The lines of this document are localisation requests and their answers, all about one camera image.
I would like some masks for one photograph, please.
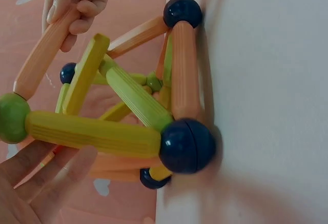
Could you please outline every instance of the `hand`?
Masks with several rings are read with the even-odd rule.
[[[77,9],[81,12],[82,17],[71,24],[69,28],[70,34],[61,47],[63,52],[68,52],[74,46],[77,35],[89,30],[95,16],[106,7],[107,1],[108,0],[45,0],[42,30],[44,32],[49,24],[57,21],[65,13],[71,3],[77,4]]]
[[[56,145],[35,140],[0,164],[0,223],[51,224],[88,174],[97,156],[94,147],[64,147],[30,180],[14,188]]]

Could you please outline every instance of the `pink floor mat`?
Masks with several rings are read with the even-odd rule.
[[[59,71],[67,62],[78,62],[93,34],[100,32],[116,39],[123,33],[162,13],[165,0],[109,0],[91,30],[80,35],[71,52],[59,53],[48,69],[35,96],[32,110],[54,111],[61,87]],[[43,0],[0,0],[0,95],[11,92],[13,81],[27,55],[40,38]],[[128,72],[148,74],[155,70],[163,37],[158,37],[117,59]],[[82,116],[98,117],[119,98],[111,88],[93,86]],[[127,122],[136,123],[133,115]],[[17,152],[15,145],[0,142],[0,160]],[[139,183],[88,178],[58,217],[57,224],[143,223],[155,219],[156,192]]]

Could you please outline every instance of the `magnetic building toy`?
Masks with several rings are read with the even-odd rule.
[[[55,112],[31,111],[34,95],[55,58],[70,24],[80,18],[72,4],[51,24],[22,66],[13,93],[0,97],[0,139],[17,144],[36,140],[99,151],[91,175],[136,181],[150,189],[169,182],[172,173],[193,174],[214,158],[216,142],[203,124],[199,97],[195,28],[202,12],[194,0],[170,0],[158,16],[110,43],[96,34],[80,62],[60,72],[63,83]],[[114,59],[165,34],[156,71],[129,74]],[[79,117],[91,85],[109,85],[122,102],[98,119]],[[144,126],[120,123],[133,112]]]

